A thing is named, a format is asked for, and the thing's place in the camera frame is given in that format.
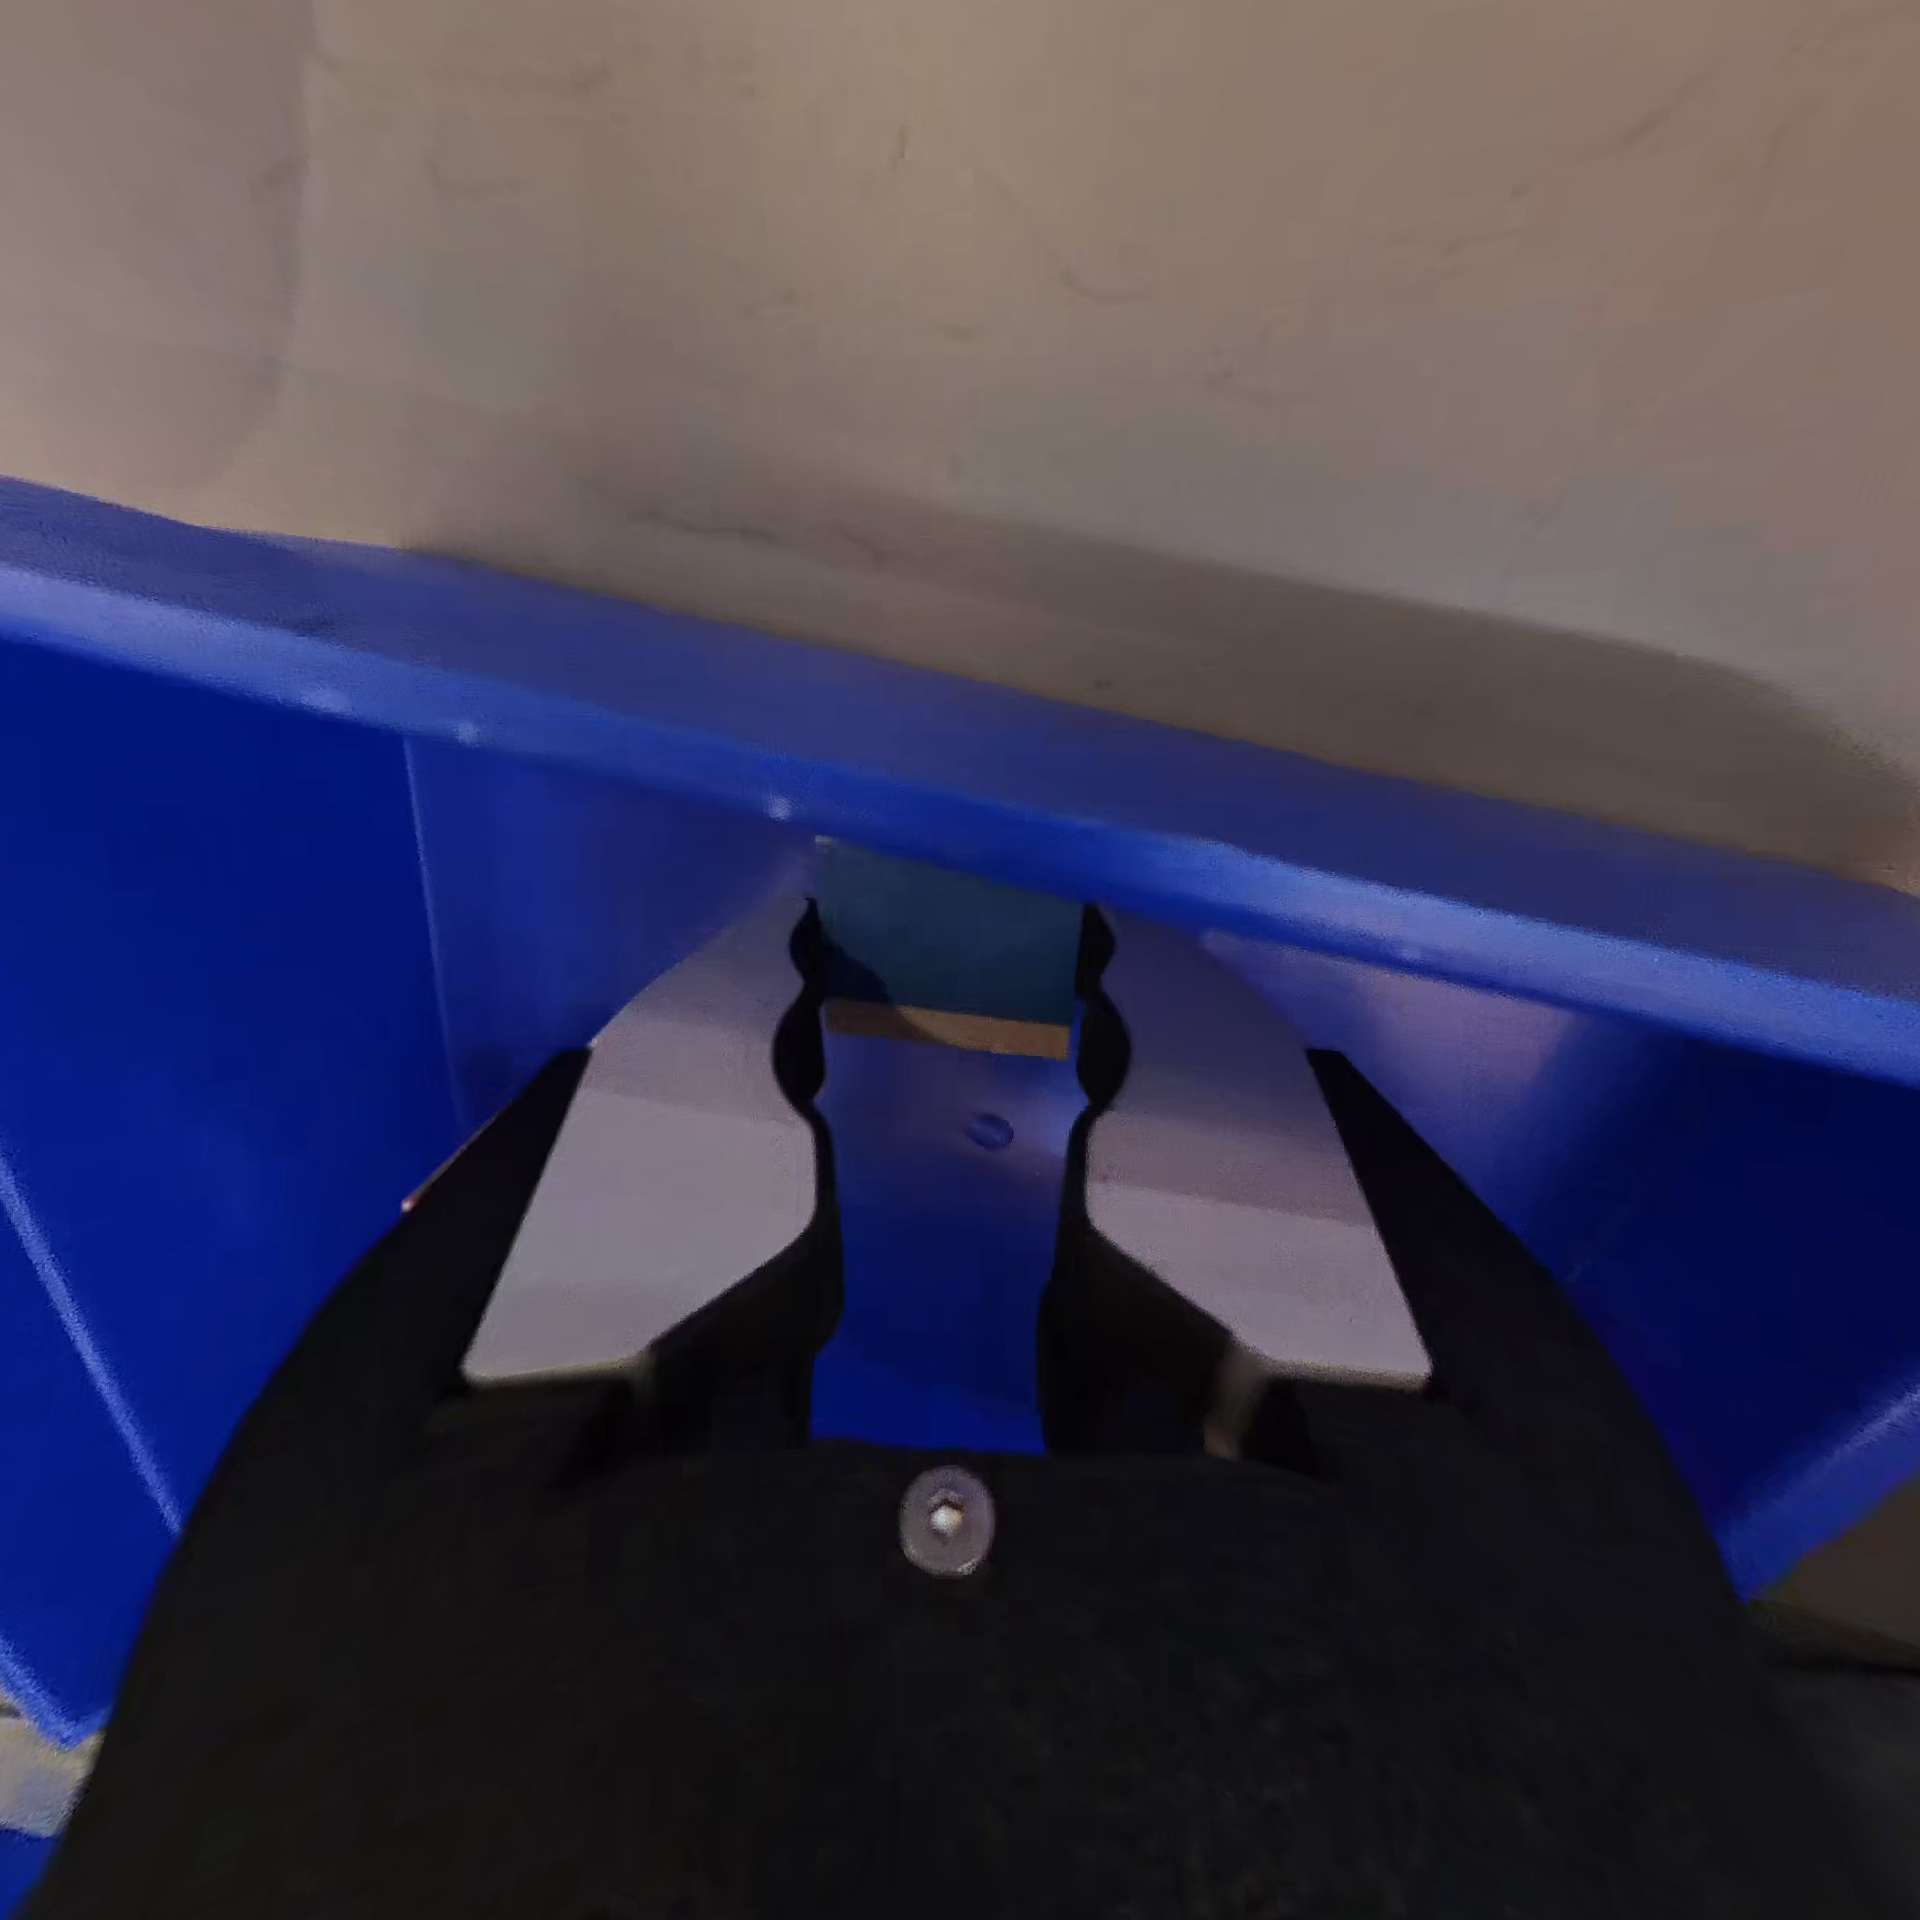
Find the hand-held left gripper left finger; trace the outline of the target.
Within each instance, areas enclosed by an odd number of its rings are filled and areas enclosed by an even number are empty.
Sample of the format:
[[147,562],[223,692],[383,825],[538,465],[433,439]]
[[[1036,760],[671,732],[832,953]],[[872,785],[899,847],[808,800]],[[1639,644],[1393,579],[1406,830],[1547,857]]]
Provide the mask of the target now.
[[824,1086],[819,905],[770,897],[592,1042],[464,1388],[598,1392],[654,1443],[805,1443],[845,1301]]

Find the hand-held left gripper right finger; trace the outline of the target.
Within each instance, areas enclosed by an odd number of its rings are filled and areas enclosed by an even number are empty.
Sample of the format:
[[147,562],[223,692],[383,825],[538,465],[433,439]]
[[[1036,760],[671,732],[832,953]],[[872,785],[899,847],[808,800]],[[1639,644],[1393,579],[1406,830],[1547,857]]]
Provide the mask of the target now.
[[1313,1456],[1306,1396],[1435,1363],[1285,1013],[1189,932],[1086,909],[1084,1110],[1039,1305],[1058,1456]]

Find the wooden cube with blue stripe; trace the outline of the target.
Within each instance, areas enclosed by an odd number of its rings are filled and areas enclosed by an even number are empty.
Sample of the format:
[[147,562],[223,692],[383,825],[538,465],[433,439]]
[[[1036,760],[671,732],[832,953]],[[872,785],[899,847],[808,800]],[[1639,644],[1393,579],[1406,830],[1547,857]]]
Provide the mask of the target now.
[[812,905],[832,1038],[1071,1061],[1079,901],[819,841]]

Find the blue plastic bin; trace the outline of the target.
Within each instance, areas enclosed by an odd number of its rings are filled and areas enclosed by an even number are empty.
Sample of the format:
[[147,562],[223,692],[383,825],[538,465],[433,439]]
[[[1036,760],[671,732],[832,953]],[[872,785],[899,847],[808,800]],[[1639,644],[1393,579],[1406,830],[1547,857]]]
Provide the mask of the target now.
[[1761,1590],[1917,1481],[1917,897],[3,484],[3,1699],[108,1722],[216,1453],[549,1056],[818,843],[1197,936],[1556,1270]]

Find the grey desk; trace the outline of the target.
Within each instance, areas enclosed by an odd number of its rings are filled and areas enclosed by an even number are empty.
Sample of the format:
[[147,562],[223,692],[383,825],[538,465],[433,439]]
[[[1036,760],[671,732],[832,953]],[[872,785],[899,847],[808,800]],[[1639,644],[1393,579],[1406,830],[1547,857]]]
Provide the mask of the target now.
[[3,479],[1917,897],[1917,3],[3,3]]

